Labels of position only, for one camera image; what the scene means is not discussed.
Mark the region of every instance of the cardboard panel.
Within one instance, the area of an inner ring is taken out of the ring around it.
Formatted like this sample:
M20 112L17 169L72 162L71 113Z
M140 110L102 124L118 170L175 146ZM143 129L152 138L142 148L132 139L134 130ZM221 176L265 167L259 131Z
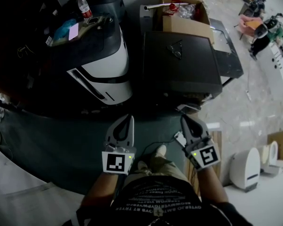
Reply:
M200 4L199 9L200 9L200 15L201 15L199 22L207 24L207 25L210 26L211 22L209 21L208 15L206 13L206 9L205 9L205 7L202 3Z
M213 33L209 25L177 16L163 16L163 31L198 35L209 38L214 43Z

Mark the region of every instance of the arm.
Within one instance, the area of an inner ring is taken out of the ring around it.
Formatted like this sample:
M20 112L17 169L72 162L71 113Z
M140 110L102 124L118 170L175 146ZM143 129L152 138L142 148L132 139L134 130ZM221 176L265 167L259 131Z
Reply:
M280 40L280 38L279 38L278 36L275 38L275 42L276 42L278 45L280 44L281 40Z
M228 202L227 194L212 167L198 172L201 197L213 203Z
M110 207L114 191L117 185L118 175L109 175L102 173L95 184L83 198L83 206L102 206Z

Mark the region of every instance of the cardboard box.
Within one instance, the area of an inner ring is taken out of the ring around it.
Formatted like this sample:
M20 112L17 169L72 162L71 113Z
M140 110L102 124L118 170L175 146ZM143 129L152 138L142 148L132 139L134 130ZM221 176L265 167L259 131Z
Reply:
M268 144L276 141L278 144L278 159L283 160L283 131L268 135Z
M169 3L172 0L163 0L163 3ZM179 32L192 35L198 35L209 38L211 44L214 43L213 33L210 28L210 21L204 8L202 0L180 0L190 4L197 4L200 9L198 21L181 18L178 16L163 16L164 32Z

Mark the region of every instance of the tiled floor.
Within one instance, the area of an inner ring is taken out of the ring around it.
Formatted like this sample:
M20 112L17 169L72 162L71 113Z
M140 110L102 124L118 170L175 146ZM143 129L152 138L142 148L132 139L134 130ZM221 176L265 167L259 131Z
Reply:
M221 20L226 27L244 70L242 77L227 85L199 113L199 118L206 123L220 123L223 134L221 180L226 184L230 160L236 152L265 145L267 134L283 130L283 100L272 98L264 72L249 56L249 41L246 36L239 40L241 34L234 28L244 2L204 1L209 7L209 17ZM246 95L248 87L252 101Z

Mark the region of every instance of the white table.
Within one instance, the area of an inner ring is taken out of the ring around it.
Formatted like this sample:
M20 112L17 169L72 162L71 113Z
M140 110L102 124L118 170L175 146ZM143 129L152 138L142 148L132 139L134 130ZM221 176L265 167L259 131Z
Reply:
M261 51L258 60L267 76L274 100L283 99L283 56L276 43L270 43Z

